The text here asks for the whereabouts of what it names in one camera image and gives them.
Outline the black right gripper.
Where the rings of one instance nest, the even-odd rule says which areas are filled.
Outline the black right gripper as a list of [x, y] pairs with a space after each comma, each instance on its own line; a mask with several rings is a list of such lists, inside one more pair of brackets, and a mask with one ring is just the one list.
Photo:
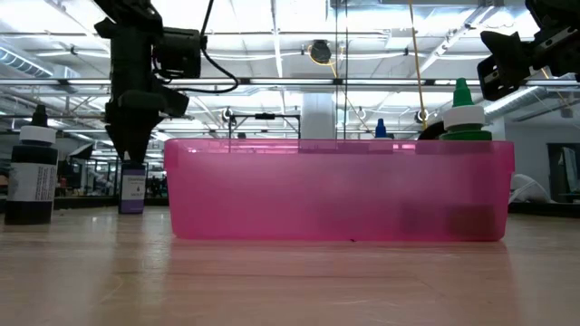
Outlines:
[[517, 91], [534, 71], [545, 67], [556, 77], [573, 73], [580, 81], [580, 30], [576, 29], [580, 28], [580, 0], [526, 0], [526, 7], [540, 29], [556, 29], [542, 30], [532, 41], [522, 41], [518, 32], [480, 33], [491, 53], [477, 67], [487, 101]]

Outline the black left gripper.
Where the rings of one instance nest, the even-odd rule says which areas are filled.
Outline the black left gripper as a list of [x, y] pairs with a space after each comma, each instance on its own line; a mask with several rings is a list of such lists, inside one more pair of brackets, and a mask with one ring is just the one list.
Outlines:
[[120, 159], [142, 163], [153, 125], [160, 114], [181, 117], [189, 105], [185, 94], [164, 86], [152, 71], [151, 44], [143, 35], [111, 38], [111, 99], [105, 126]]

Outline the black background robot station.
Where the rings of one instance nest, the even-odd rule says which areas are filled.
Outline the black background robot station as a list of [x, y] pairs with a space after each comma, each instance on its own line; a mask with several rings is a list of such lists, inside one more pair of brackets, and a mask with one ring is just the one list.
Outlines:
[[227, 121], [227, 137], [231, 139], [236, 133], [250, 133], [249, 129], [241, 130], [240, 127], [248, 120], [262, 120], [270, 121], [280, 119], [286, 123], [290, 128], [281, 129], [280, 134], [294, 133], [300, 139], [302, 138], [302, 120], [300, 114], [282, 114], [282, 113], [272, 113], [272, 112], [260, 112], [254, 114], [234, 114], [229, 115]]

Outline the dark tilted monitor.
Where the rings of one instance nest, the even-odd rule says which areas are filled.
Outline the dark tilted monitor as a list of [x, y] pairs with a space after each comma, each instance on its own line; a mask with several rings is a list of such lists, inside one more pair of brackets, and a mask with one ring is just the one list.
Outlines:
[[94, 150], [94, 144], [89, 143], [79, 148], [75, 149], [71, 153], [68, 154], [68, 158], [77, 158], [77, 159], [90, 159], [92, 157], [92, 152]]

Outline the large green food coloring bottle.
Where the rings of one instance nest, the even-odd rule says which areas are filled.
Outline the large green food coloring bottle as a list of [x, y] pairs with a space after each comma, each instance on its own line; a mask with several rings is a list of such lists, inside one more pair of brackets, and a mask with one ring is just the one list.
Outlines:
[[452, 107], [443, 112], [444, 132], [442, 140], [491, 141], [492, 134], [484, 130], [486, 122], [482, 106], [472, 100], [471, 91], [465, 78], [456, 80]]

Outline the pink translucent plastic bin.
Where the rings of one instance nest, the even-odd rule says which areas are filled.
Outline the pink translucent plastic bin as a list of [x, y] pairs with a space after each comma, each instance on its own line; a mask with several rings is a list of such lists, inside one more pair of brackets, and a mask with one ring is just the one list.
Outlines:
[[500, 240], [508, 141], [172, 139], [174, 234], [196, 240]]

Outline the white rounded object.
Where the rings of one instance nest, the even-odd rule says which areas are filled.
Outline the white rounded object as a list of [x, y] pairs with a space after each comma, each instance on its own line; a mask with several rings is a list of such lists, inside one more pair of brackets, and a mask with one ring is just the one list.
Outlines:
[[533, 178], [516, 174], [510, 183], [509, 203], [551, 203], [549, 194]]

